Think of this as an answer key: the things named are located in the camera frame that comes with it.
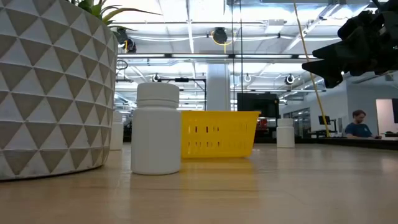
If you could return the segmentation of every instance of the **man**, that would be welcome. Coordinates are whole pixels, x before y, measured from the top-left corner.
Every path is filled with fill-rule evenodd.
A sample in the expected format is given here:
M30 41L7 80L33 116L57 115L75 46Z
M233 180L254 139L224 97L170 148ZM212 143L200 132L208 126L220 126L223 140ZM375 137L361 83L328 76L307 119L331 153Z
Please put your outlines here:
M354 121L346 127L347 138L380 139L380 136L373 135L369 127L362 123L365 116L366 113L363 110L356 110L353 112Z

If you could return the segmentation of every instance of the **planter pot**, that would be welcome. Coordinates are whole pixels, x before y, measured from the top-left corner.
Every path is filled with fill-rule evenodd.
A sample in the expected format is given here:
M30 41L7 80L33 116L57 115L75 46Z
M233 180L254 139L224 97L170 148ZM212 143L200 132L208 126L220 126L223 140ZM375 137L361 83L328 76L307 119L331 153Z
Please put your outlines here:
M65 0L0 1L0 24L0 179L102 166L113 114L113 33Z

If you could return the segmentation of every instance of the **television screen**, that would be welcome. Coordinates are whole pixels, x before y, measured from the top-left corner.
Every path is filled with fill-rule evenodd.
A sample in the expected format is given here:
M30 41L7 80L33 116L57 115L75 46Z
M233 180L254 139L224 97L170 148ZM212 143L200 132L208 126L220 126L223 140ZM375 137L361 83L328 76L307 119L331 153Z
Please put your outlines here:
M262 117L279 118L279 99L269 93L238 93L238 111L260 111Z

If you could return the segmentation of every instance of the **yellow pole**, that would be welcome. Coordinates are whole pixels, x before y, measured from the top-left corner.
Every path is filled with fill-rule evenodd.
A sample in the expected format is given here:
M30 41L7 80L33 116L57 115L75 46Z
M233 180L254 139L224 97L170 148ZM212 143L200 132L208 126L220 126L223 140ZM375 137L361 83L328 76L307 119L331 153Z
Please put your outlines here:
M304 36L303 36L303 30L301 29L301 23L300 23L300 19L299 19L299 14L298 14L298 12L297 12L296 0L293 0L293 5L294 5L294 12L296 13L296 18L297 18L297 23L298 23L298 29L300 30L301 41L303 42L303 48L304 48L305 58L307 59L307 62L309 62L309 61L310 61L310 58L308 57L307 48L305 47L305 41L304 41ZM323 112L323 107L322 107L322 103L321 103L321 98L319 97L319 93L318 93L318 87L317 87L316 84L315 84L315 80L314 80L314 77L313 77L312 72L310 72L310 76L311 76L313 88L314 88L314 90L315 90L315 94L317 95L317 100L318 100L319 108L321 109L322 120L323 120L323 122L324 122L324 124L325 124L325 129L326 129L326 136L327 136L327 137L330 137L329 127L328 127L328 124L326 123L325 113Z

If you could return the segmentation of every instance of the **blue shirt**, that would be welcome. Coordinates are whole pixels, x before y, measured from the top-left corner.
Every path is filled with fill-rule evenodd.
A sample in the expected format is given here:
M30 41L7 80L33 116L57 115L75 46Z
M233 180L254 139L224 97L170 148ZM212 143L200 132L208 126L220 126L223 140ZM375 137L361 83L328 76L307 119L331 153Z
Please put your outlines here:
M368 138L372 136L369 127L366 124L354 124L347 125L346 134L352 134L353 136L360 138Z

